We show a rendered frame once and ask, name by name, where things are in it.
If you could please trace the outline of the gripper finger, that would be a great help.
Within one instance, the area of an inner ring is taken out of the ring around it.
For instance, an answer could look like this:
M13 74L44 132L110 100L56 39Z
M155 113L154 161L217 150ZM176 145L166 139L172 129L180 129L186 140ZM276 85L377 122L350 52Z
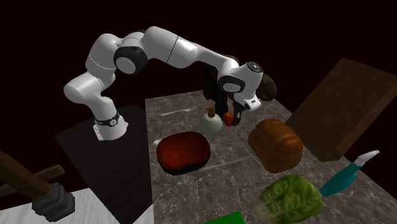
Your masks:
M244 111L244 106L239 103L233 103L233 126L237 126L241 120L241 114Z
M223 116L226 112L228 112L227 99L218 99L216 101L216 114Z

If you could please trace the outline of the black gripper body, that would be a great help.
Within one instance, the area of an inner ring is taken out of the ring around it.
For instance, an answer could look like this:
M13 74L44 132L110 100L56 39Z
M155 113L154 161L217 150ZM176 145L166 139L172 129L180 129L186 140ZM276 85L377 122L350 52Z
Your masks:
M216 100L218 100L218 99L227 99L227 104L228 104L229 100L231 100L231 101L234 100L233 93L225 92L223 90L217 89L217 91L216 91Z

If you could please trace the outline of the white round soap bottle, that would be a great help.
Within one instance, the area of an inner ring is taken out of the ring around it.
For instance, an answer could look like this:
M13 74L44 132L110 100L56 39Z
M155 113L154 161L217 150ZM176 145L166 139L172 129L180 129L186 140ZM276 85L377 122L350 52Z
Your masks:
M205 109L207 112L199 121L199 129L205 136L212 137L217 135L223 128L223 120L216 113L215 107L211 106Z

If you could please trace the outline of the dark brown round object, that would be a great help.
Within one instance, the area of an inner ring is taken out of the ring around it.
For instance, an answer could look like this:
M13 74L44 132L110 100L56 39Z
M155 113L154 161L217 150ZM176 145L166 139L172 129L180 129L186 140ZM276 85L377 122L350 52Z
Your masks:
M274 80L269 75L263 74L256 96L262 101L272 101L276 95L277 87Z

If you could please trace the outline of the silver fork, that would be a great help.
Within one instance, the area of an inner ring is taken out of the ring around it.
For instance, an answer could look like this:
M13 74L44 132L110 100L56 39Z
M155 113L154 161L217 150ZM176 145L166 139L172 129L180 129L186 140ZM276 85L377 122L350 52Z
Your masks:
M178 113L178 112L191 112L191 111L195 110L196 108L197 108L197 106L192 106L192 107L186 108L186 109L180 109L180 110L177 110L177 111L171 111L171 112L168 112L168 113L162 113L162 114L160 114L160 116L167 116L167 115L171 115L171 114Z

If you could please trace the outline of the brown bread loaf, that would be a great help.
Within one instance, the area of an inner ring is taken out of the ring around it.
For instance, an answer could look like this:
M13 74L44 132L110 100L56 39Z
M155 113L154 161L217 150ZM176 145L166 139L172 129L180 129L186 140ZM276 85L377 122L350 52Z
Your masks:
M260 121L249 133L247 142L264 168L273 174L293 169L303 156L302 140L275 118Z

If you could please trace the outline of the silver knife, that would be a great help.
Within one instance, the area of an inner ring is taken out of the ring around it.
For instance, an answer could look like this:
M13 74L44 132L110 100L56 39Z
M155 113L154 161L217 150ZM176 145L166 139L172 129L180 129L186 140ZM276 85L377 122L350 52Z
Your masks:
M203 169L201 169L201 170L199 170L199 171L200 171L200 172L209 171L209 170L211 170L211 169L218 168L218 167L222 167L222 166L225 166L225 165L230 165L230 164L236 164L236 163L238 163L238 162L243 162L243 161L248 160L248 159L250 159L250 158L252 158L252 156L240 158L240 159L233 160L233 161L230 161L230 162L226 162L226 163L223 163L223 164L218 164L218 165L213 165L213 166L210 166L210 167L205 167L205 168L203 168Z

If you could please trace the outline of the dark red oval bowl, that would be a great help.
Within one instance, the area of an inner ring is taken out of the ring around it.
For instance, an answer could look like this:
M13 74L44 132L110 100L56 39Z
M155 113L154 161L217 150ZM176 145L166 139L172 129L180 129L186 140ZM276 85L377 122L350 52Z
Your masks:
M210 144L199 132L174 134L162 139L157 146L158 163L173 176L199 170L210 157Z

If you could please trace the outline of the green lettuce head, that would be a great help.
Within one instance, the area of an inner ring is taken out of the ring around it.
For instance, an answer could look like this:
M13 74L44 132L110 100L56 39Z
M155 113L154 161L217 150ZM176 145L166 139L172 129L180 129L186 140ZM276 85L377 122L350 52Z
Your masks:
M273 224L300 223L321 212L322 198L305 177L291 174L269 184L254 203L252 215Z

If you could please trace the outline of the green flat box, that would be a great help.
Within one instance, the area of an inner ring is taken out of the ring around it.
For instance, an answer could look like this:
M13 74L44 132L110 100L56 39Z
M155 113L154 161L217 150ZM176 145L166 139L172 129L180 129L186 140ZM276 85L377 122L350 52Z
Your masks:
M245 221L240 211L236 211L220 218L205 222L204 224L245 224Z

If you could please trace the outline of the brown wooden cabinet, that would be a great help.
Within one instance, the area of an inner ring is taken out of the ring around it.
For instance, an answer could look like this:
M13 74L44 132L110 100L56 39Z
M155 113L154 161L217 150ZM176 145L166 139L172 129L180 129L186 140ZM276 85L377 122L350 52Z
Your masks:
M340 160L397 96L397 75L342 58L286 125L321 162Z

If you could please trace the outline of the teal spray bottle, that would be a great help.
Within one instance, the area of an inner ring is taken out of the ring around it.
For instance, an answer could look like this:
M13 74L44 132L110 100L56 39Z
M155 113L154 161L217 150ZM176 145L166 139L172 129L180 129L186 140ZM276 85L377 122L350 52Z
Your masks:
M357 178L356 173L364 164L379 153L379 150L373 150L358 156L353 163L336 173L321 187L321 194L329 197L347 188Z

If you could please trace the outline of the dark robot stand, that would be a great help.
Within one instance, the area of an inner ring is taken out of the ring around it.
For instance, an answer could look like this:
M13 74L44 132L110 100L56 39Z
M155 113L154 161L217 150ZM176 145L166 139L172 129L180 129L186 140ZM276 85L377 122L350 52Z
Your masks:
M154 224L146 112L139 106L119 112L129 126L118 139L99 141L93 119L55 138L119 224Z

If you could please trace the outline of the wooden furniture with grey foot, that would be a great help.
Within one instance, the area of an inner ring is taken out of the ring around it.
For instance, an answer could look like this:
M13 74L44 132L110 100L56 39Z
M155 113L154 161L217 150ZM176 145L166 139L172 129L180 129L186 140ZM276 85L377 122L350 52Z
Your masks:
M32 209L47 221L59 221L75 212L75 198L58 182L49 184L0 150L0 180L32 200Z

